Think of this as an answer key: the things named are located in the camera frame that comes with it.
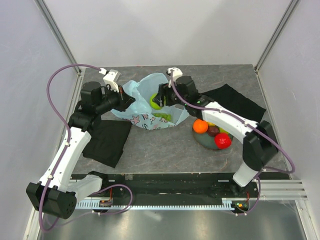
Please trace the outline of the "light blue plastic bag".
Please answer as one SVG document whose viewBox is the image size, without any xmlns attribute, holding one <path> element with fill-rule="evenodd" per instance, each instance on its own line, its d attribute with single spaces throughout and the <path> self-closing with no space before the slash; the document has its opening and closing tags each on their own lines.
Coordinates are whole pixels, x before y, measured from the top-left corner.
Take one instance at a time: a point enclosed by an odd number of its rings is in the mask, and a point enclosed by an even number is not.
<svg viewBox="0 0 320 240">
<path fill-rule="evenodd" d="M 123 112 L 112 110 L 118 118 L 128 120 L 134 126 L 145 130 L 159 130 L 175 127 L 187 119 L 189 113 L 180 106 L 165 106 L 161 110 L 155 110 L 150 106 L 150 97 L 158 92 L 160 84 L 168 83 L 168 79 L 162 73 L 152 73 L 140 81 L 130 80 L 123 85 L 124 91 L 135 98 L 135 102 Z M 171 115 L 171 121 L 155 117 L 154 113 Z"/>
</svg>

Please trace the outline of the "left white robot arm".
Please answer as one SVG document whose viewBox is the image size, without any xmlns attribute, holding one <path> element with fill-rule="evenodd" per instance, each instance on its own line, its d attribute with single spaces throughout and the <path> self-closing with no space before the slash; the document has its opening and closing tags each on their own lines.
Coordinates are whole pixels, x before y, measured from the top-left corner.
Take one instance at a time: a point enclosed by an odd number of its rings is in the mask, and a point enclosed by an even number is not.
<svg viewBox="0 0 320 240">
<path fill-rule="evenodd" d="M 113 89 L 110 84 L 102 86 L 96 81 L 83 85 L 52 163 L 37 183 L 30 182 L 26 188 L 37 211 L 66 220 L 73 214 L 77 202 L 93 192 L 99 197 L 109 193 L 109 183 L 98 174 L 88 174 L 73 184 L 69 184 L 70 177 L 93 130 L 101 123 L 101 116 L 111 110 L 124 112 L 134 102 L 135 98 L 125 93 L 122 86 Z"/>
</svg>

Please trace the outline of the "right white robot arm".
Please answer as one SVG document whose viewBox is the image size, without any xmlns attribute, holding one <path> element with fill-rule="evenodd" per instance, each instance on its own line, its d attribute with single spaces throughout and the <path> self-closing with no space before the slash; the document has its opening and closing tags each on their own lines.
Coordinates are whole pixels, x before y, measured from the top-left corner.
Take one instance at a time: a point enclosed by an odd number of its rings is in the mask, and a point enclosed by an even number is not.
<svg viewBox="0 0 320 240">
<path fill-rule="evenodd" d="M 242 143 L 243 162 L 233 175 L 229 191 L 235 197 L 247 191 L 248 183 L 278 153 L 278 143 L 271 124 L 246 119 L 200 94 L 190 76 L 180 76 L 162 83 L 151 101 L 160 108 L 182 105 L 191 116 L 215 124 Z"/>
</svg>

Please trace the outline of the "green grape bunch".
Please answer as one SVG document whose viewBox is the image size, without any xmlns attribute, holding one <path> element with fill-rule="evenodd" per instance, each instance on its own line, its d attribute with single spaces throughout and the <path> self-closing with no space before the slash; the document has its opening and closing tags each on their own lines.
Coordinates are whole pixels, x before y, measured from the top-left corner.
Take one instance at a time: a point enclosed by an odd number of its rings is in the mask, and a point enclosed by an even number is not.
<svg viewBox="0 0 320 240">
<path fill-rule="evenodd" d="M 157 118 L 162 118 L 165 119 L 166 121 L 171 121 L 172 120 L 172 115 L 171 114 L 167 114 L 167 113 L 154 113 L 153 114 L 155 117 Z"/>
</svg>

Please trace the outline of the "green apple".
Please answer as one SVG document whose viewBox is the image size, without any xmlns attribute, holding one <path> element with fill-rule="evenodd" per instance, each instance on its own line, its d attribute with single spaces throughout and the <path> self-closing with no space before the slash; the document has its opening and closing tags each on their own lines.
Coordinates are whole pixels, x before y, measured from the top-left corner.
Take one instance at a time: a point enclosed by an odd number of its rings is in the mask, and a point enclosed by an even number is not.
<svg viewBox="0 0 320 240">
<path fill-rule="evenodd" d="M 161 110 L 163 107 L 159 106 L 155 101 L 154 98 L 156 97 L 157 93 L 154 93 L 150 99 L 149 99 L 149 105 L 154 109 L 154 110 Z"/>
</svg>

